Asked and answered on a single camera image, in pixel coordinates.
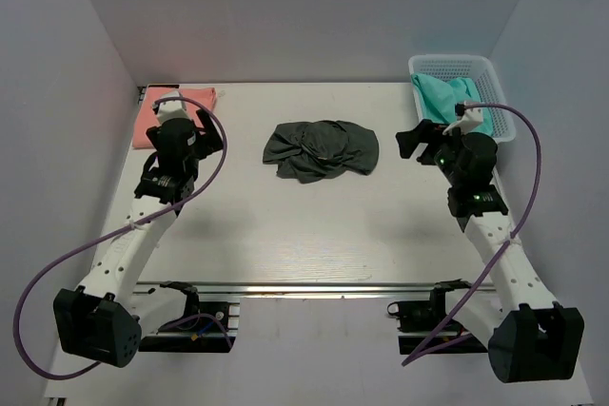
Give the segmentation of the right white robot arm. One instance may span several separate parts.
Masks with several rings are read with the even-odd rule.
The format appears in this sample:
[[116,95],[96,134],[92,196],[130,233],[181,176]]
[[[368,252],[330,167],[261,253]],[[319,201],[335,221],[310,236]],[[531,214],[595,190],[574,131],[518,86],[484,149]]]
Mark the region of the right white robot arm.
[[481,280],[435,284],[421,311],[410,309],[403,329],[429,329],[407,361],[433,352],[431,340],[458,324],[487,351],[503,383],[566,380],[575,373],[584,320],[545,287],[528,260],[501,193],[493,185],[498,146],[488,135],[463,133],[429,120],[396,135],[408,159],[419,145],[424,165],[434,165],[449,182],[448,207],[463,235],[479,253],[482,279],[490,279],[499,304],[477,294]]

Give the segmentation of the dark grey t-shirt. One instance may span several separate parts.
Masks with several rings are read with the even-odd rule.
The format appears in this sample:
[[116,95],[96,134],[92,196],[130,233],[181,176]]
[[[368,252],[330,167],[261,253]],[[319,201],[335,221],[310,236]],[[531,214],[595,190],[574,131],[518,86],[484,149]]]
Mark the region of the dark grey t-shirt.
[[371,174],[380,145],[376,133],[347,121],[283,123],[275,127],[263,150],[264,164],[275,164],[276,175],[313,184],[346,171]]

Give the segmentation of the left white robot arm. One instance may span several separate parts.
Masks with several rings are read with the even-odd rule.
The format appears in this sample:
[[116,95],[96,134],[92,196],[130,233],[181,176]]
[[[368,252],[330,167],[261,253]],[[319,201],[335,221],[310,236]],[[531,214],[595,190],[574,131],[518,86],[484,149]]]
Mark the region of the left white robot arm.
[[165,326],[189,329],[200,320],[202,308],[189,283],[169,280],[145,295],[133,292],[184,201],[199,192],[199,162],[225,149],[206,110],[190,119],[183,103],[172,101],[155,113],[159,124],[147,130],[154,151],[134,190],[126,233],[112,237],[77,287],[60,290],[53,301],[63,351],[119,368],[130,363],[149,334]]

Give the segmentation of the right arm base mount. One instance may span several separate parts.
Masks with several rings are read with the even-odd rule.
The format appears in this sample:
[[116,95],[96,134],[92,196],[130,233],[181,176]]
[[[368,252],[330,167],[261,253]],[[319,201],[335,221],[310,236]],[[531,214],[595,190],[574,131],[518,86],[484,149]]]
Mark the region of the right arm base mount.
[[[464,290],[471,287],[465,280],[450,280],[434,285],[429,298],[425,300],[393,301],[386,307],[387,315],[399,322],[398,342],[400,354],[410,355],[415,347],[444,318],[446,312],[445,295],[447,292]],[[435,336],[428,347],[448,342],[465,335],[465,328],[455,320],[450,320],[440,336]],[[469,338],[458,345],[443,348],[434,354],[484,354],[487,350],[475,338]]]

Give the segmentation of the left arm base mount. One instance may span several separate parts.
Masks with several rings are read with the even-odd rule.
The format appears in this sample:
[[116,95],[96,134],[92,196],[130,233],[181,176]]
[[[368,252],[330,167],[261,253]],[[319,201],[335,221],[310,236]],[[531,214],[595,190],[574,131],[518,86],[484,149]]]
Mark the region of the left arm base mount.
[[163,323],[160,329],[142,337],[141,353],[228,354],[235,343],[239,323],[239,301],[204,293],[194,284],[165,281],[147,291],[134,292],[135,299],[156,297],[172,292],[184,298],[182,315]]

